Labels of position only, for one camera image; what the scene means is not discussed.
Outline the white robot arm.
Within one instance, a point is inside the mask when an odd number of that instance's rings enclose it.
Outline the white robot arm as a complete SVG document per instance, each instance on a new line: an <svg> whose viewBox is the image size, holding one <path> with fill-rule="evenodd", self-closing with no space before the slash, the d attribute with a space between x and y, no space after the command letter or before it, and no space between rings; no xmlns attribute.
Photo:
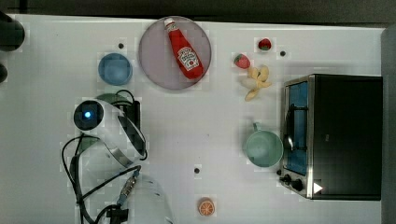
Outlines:
<svg viewBox="0 0 396 224"><path fill-rule="evenodd" d="M114 105L89 99L73 120L92 141L70 168L81 214L91 224L175 224L169 202L157 181L141 173L146 139Z"/></svg>

